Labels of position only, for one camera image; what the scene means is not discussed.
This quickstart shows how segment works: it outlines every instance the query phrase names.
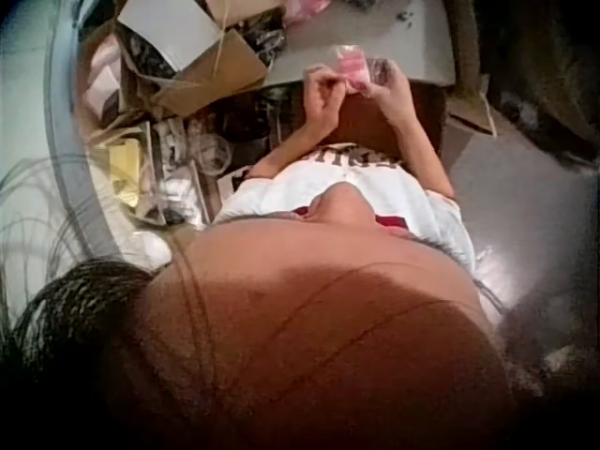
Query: white t-shirt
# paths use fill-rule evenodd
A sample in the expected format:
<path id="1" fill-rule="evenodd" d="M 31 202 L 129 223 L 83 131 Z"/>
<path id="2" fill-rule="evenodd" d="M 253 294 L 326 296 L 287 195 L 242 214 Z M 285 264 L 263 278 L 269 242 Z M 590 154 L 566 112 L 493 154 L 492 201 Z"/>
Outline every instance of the white t-shirt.
<path id="1" fill-rule="evenodd" d="M 380 217 L 400 218 L 418 237 L 450 247 L 474 270 L 471 238 L 458 205 L 425 191 L 397 159 L 357 145 L 332 145 L 294 162 L 274 179 L 245 181 L 224 204 L 215 222 L 240 215 L 294 211 L 335 183 L 355 185 Z"/>

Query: table surface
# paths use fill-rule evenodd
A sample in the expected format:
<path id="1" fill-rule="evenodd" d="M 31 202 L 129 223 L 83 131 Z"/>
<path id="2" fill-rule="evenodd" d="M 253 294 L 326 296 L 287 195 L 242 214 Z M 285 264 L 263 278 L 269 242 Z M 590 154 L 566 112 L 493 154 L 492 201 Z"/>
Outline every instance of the table surface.
<path id="1" fill-rule="evenodd" d="M 338 45 L 358 45 L 367 57 L 394 59 L 411 80 L 440 86 L 456 80 L 443 0 L 382 0 L 369 13 L 334 1 L 288 30 L 288 48 L 264 85 L 301 80 L 314 64 L 335 66 Z"/>

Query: red fabric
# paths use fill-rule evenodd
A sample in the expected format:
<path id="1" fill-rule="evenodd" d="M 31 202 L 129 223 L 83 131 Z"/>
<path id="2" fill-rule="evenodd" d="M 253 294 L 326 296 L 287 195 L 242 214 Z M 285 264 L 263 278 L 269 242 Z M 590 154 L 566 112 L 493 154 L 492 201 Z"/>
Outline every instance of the red fabric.
<path id="1" fill-rule="evenodd" d="M 308 206 L 302 206 L 293 210 L 298 216 L 305 216 L 308 214 Z M 375 216 L 375 220 L 384 227 L 396 227 L 409 230 L 406 220 L 403 217 L 396 216 Z"/>

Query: cardboard flap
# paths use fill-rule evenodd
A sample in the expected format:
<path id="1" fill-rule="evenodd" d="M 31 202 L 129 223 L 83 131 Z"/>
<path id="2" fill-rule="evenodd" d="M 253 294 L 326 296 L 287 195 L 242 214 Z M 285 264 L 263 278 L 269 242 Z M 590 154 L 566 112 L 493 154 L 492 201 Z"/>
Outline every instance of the cardboard flap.
<path id="1" fill-rule="evenodd" d="M 235 25 L 269 9 L 283 7 L 286 0 L 206 0 L 218 26 Z"/>
<path id="2" fill-rule="evenodd" d="M 214 101 L 257 82 L 267 72 L 268 68 L 239 33 L 231 30 L 225 35 L 220 52 L 217 43 L 176 77 L 177 80 L 198 83 L 197 86 L 165 87 L 153 100 L 180 117 L 188 117 Z"/>

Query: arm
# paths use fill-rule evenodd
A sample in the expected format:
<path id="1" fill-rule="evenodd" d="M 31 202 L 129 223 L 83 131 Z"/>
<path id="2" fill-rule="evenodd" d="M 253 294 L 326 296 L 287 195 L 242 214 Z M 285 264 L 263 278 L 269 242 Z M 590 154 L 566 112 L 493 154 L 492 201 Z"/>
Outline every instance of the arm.
<path id="1" fill-rule="evenodd" d="M 421 187 L 454 199 L 455 192 L 448 175 L 416 116 L 407 123 L 394 126 L 394 131 L 398 148 Z"/>
<path id="2" fill-rule="evenodd" d="M 454 199 L 455 192 L 421 126 L 414 109 L 411 85 L 394 61 L 387 61 L 386 84 L 365 84 L 361 91 L 373 98 L 395 131 L 398 147 L 423 189 Z"/>
<path id="3" fill-rule="evenodd" d="M 307 155 L 320 141 L 320 134 L 304 125 L 286 142 L 261 159 L 250 170 L 247 178 L 275 178 L 290 164 Z"/>
<path id="4" fill-rule="evenodd" d="M 338 127 L 339 109 L 345 97 L 343 77 L 325 66 L 309 69 L 304 88 L 306 123 L 261 159 L 247 178 L 275 178 L 290 164 L 308 154 Z"/>

